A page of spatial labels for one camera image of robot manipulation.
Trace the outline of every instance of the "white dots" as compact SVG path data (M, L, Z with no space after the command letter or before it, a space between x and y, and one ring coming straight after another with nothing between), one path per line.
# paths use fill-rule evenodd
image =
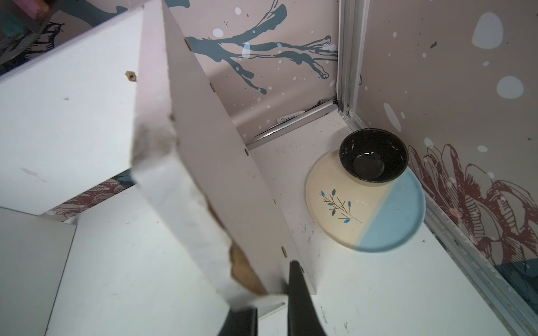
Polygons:
M426 147L433 147L434 142L430 138L424 138L424 144Z
M472 43L481 49L493 49L502 43L502 22L492 12L482 14L478 19Z
M245 42L245 44L243 45L242 56L244 59L250 58L250 43Z
M502 98L514 99L521 97L525 87L521 81L514 76L506 76L501 78L497 83L497 93Z
M400 121L398 120L398 117L396 116L396 113L394 113L392 107L387 103L383 103L383 107L385 108L385 113L387 114L388 120L391 122L392 126L394 126L398 132L401 132L402 126L400 125Z
M215 29L213 29L213 36L222 37L222 36L224 36L224 32L220 28L215 28Z

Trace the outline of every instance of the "white shelf surface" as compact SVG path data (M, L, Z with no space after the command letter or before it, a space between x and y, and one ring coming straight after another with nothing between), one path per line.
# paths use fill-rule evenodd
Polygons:
M310 166L350 132L333 112L250 152L312 275L327 335L509 335L424 225L403 246L368 254L313 222L304 196ZM132 187L77 219L46 336L212 336L227 310ZM287 335L286 313L261 320L259 334Z
M362 253L326 236L308 212L312 165L351 129L332 112L250 153L282 208L317 295L327 335L509 335L423 223L389 252ZM260 322L260 335L286 335L287 310Z

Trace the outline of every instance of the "wallpaper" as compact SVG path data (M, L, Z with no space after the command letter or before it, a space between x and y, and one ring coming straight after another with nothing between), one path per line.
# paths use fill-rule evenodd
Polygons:
M538 2L378 0L357 113L538 312Z
M65 221L90 209L92 206L109 199L123 190L132 187L134 184L135 182L131 178L130 170L126 170L80 195L55 206L49 211L41 214L40 217L56 221Z
M32 59L143 0L63 0ZM166 0L245 141L336 95L338 1Z

